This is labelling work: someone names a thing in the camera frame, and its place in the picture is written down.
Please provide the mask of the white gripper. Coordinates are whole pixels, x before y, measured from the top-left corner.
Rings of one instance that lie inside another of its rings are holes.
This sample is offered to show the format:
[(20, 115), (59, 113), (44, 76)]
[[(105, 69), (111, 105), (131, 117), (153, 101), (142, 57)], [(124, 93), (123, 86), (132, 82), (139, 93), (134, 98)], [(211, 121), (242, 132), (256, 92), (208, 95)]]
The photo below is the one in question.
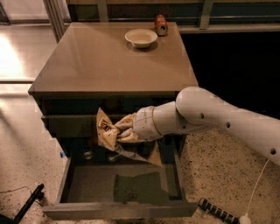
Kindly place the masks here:
[(122, 130), (117, 136), (119, 143), (151, 142), (162, 137), (153, 119), (154, 107), (140, 108), (136, 113), (126, 115), (115, 126)]

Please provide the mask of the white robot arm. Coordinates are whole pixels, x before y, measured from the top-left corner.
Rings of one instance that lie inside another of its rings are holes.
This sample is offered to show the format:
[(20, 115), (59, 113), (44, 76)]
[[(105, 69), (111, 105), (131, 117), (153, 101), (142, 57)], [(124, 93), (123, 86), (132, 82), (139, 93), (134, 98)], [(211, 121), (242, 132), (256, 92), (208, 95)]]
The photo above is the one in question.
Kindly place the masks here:
[(175, 101), (140, 108), (116, 124), (120, 143), (157, 140), (168, 134), (189, 134), (220, 128), (240, 138), (280, 165), (280, 120), (223, 101), (201, 87), (186, 87)]

